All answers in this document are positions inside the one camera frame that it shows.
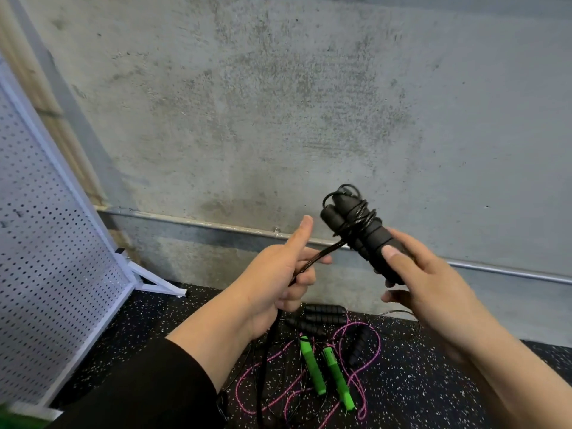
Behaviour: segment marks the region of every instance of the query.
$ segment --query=finger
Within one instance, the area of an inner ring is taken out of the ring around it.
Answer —
[[[297,301],[288,301],[288,300],[278,300],[274,303],[278,310],[283,310],[285,312],[295,312],[300,308],[302,302],[300,300]]]
[[[312,217],[309,215],[304,215],[304,218],[300,223],[300,227],[297,228],[290,239],[286,241],[286,244],[284,244],[288,250],[296,255],[296,258],[299,257],[302,250],[306,247],[306,244],[308,244],[310,236],[312,235],[312,227]]]
[[[310,286],[316,282],[316,270],[313,266],[308,268],[307,271],[304,271],[302,274],[298,274],[296,276],[296,283],[302,284],[305,286]]]
[[[319,250],[314,250],[313,248],[310,247],[304,247],[298,260],[303,260],[304,262],[307,262],[308,260],[312,259],[315,255],[317,255],[319,252],[320,252]],[[333,262],[333,258],[328,254],[327,256],[324,256],[320,260],[318,260],[318,262],[329,265],[330,263]]]
[[[294,284],[283,291],[280,295],[281,300],[296,301],[301,299],[308,291],[308,286],[304,284]]]
[[[410,290],[415,289],[425,280],[427,275],[419,269],[413,259],[400,252],[396,247],[384,245],[382,255],[387,264],[403,279]]]
[[[444,262],[439,256],[429,250],[423,243],[399,230],[388,229],[395,239],[404,244],[405,248],[413,254],[416,263],[421,269],[429,273],[435,273],[435,268]]]
[[[411,293],[406,290],[387,290],[382,295],[384,303],[400,303],[411,310]]]

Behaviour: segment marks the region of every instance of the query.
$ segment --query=green jump rope handle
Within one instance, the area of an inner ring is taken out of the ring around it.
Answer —
[[[333,349],[327,347],[322,351],[326,363],[328,364],[329,370],[332,372],[333,378],[336,381],[336,387],[338,388],[338,394],[340,395],[340,401],[346,406],[346,410],[351,411],[356,406],[352,400],[351,394],[349,394],[349,387],[344,380],[344,375],[341,373],[340,367],[338,366],[338,361],[333,353]]]
[[[322,396],[325,394],[324,378],[321,375],[316,357],[314,357],[314,353],[312,352],[312,345],[310,345],[310,342],[307,340],[308,338],[306,336],[301,337],[300,350],[302,351],[304,360],[306,360],[306,366],[308,366],[308,371],[310,372],[310,378],[312,378],[312,382],[314,383],[314,388],[318,392],[318,396]]]

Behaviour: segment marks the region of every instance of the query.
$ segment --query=gray concrete wall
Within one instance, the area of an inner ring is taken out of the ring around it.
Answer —
[[[572,0],[22,1],[94,202],[291,231],[350,181],[443,256],[572,275]],[[179,281],[225,286],[260,246],[114,220]],[[310,297],[381,310],[337,260]],[[571,343],[572,287],[466,274],[506,324]]]

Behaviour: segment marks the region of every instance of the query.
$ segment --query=black rope cord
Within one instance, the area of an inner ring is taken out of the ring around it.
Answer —
[[[353,192],[348,192],[348,190],[342,190],[343,188],[351,188]],[[325,202],[328,201],[333,195],[347,195],[349,197],[353,197],[360,202],[356,207],[356,211],[354,214],[354,219],[351,222],[345,222],[340,229],[334,233],[334,236],[339,236],[340,234],[344,234],[347,239],[352,239],[354,235],[359,235],[360,232],[365,230],[369,224],[371,224],[375,218],[375,209],[372,209],[368,214],[365,214],[365,210],[367,209],[367,201],[361,198],[360,191],[351,184],[343,184],[340,185],[337,191],[334,191],[324,197],[322,201],[322,207],[325,208]],[[347,243],[347,241],[342,237],[338,242],[335,244],[324,248],[321,252],[311,258],[297,273],[294,274],[292,277],[292,281],[288,286],[292,286],[296,282],[296,276],[298,274],[302,274],[303,272],[307,271],[307,269],[316,263],[319,259],[328,254],[334,252],[338,248],[341,248]],[[282,317],[282,310],[278,310],[276,315],[275,321],[272,323],[270,328],[268,329],[268,333],[266,335],[266,342],[264,343],[264,349],[262,354],[262,361],[260,362],[260,368],[258,370],[258,376],[256,378],[256,421],[258,423],[259,428],[264,428],[264,416],[262,415],[262,406],[263,406],[263,393],[264,387],[266,384],[266,373],[268,368],[268,352],[270,350],[270,346],[276,337],[278,332],[278,324],[280,318]]]

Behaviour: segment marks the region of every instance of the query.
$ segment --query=metal rail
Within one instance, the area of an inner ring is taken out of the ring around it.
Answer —
[[[291,237],[290,233],[282,233],[278,229],[276,231],[253,229],[250,227],[233,226],[230,224],[213,223],[210,221],[194,220],[192,218],[173,217],[170,215],[154,214],[151,212],[143,212],[130,208],[120,208],[117,206],[94,206],[97,212],[110,215],[118,215],[123,217],[142,218],[143,220],[161,221],[163,223],[182,224],[191,227],[201,227],[204,229],[213,229],[220,231],[228,231],[231,233],[241,233],[251,236],[260,236],[265,238],[273,238],[278,240],[287,240]],[[311,238],[310,244],[318,246],[330,246],[336,241],[327,239]],[[506,276],[521,277],[524,279],[550,281],[554,283],[572,285],[572,277],[560,276],[544,272],[527,271],[525,269],[507,268],[504,266],[487,265],[478,262],[469,262],[456,259],[447,259],[450,266],[463,269],[473,269],[475,271],[491,272],[494,274],[502,274]]]

